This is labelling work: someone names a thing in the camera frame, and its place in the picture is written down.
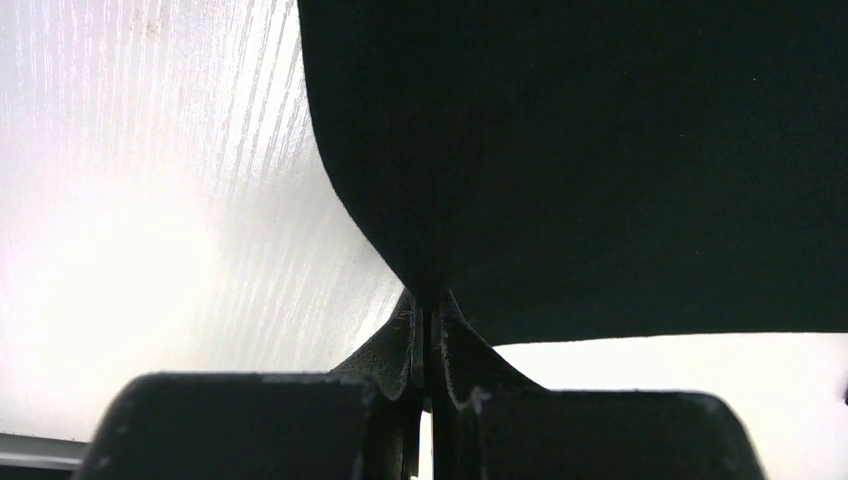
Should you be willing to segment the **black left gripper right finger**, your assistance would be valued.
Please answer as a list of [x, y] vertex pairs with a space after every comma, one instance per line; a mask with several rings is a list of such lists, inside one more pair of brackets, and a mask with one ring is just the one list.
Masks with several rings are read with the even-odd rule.
[[549, 390], [519, 372], [443, 290], [431, 316], [438, 479], [761, 479], [733, 411], [687, 391]]

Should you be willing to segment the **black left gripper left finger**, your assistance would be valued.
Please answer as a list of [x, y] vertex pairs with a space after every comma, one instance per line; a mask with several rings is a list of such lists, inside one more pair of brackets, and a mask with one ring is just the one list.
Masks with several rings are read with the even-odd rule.
[[113, 400], [79, 479], [409, 479], [415, 303], [325, 373], [154, 373]]

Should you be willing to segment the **black t shirt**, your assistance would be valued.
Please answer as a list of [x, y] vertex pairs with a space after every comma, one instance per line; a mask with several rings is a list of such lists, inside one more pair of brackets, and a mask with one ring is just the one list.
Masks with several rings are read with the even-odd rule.
[[302, 1], [349, 215], [493, 344], [847, 328], [843, 1]]

